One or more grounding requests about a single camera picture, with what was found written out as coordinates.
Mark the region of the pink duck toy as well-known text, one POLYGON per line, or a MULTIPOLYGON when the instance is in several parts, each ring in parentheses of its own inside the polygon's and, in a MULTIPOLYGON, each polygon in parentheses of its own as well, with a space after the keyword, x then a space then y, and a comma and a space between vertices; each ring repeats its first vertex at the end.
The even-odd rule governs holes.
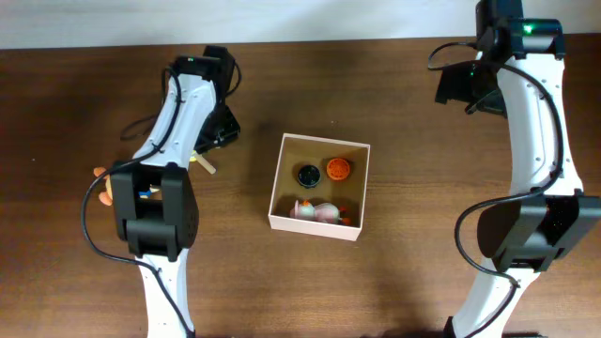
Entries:
POLYGON ((351 220, 345 216, 343 207, 336 207, 331 203, 322 203, 314 206, 308 200, 296 201, 289 211, 292 219, 351 226, 351 220))

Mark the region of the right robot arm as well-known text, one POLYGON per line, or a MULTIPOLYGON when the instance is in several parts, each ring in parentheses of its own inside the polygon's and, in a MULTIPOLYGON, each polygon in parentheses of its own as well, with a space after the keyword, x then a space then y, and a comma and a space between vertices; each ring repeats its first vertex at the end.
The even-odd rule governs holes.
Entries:
POLYGON ((507 196, 472 207, 483 258, 447 337, 501 336, 527 287, 600 220, 600 200, 585 194, 569 147, 561 23, 528 18, 520 2, 504 0, 480 0, 475 17, 476 55, 439 68, 435 100, 507 120, 512 178, 507 196))

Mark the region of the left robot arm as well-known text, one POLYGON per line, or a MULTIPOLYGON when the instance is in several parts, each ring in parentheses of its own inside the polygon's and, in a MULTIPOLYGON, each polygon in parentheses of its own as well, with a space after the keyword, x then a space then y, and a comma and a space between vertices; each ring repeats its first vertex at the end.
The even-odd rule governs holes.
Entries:
POLYGON ((166 69, 162 108, 146 141, 110 175, 116 231, 142 274, 151 337, 195 335, 186 266, 199 209, 190 158, 238 139, 240 125, 226 104, 238 68, 221 46, 177 57, 166 69))

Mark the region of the white cardboard box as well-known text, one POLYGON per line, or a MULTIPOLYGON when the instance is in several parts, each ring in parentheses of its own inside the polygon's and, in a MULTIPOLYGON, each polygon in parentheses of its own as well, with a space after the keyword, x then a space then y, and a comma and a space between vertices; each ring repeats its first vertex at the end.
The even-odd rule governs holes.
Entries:
POLYGON ((368 144, 286 133, 283 135, 273 189, 269 221, 274 230, 355 241, 362 231, 364 202, 370 160, 368 144), (333 159, 349 162, 343 180, 328 177, 327 164, 333 159), (305 188, 299 183, 301 168, 313 165, 320 173, 317 184, 305 188), (330 203, 344 211, 335 224, 295 219, 290 212, 307 201, 316 207, 330 203))

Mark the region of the black round cap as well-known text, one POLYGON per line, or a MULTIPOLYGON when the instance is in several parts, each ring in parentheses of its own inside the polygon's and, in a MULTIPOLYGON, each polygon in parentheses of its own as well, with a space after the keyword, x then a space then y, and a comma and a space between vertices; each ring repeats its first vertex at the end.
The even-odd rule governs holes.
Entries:
POLYGON ((297 174, 297 180, 303 188, 311 189, 319 184, 321 173, 319 169, 312 164, 303 165, 297 174))

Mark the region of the orange lattice ball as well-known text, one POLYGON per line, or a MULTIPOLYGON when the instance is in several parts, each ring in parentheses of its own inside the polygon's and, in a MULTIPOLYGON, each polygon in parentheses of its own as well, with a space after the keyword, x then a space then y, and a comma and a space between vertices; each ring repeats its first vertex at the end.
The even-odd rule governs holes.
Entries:
POLYGON ((333 158, 326 165, 326 173, 331 180, 346 180, 351 173, 351 165, 346 159, 333 158))

